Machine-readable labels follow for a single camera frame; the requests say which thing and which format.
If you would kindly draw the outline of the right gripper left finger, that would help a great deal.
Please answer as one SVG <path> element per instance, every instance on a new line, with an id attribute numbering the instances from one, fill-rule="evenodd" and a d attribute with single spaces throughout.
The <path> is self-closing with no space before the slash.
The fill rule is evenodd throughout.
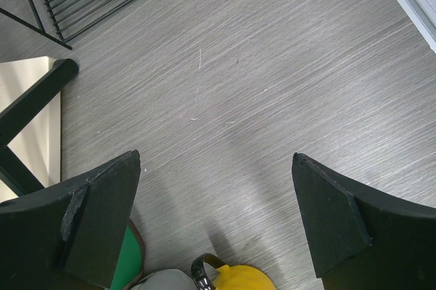
<path id="1" fill-rule="evenodd" d="M 131 150 L 1 203 L 1 288 L 110 288 L 140 172 Z"/>

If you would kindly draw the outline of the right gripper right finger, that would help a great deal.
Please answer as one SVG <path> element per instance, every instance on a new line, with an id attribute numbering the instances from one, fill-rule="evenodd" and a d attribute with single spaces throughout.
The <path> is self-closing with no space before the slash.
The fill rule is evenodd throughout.
<path id="1" fill-rule="evenodd" d="M 389 195 L 302 153 L 292 180 L 325 289 L 434 289 L 435 209 Z"/>

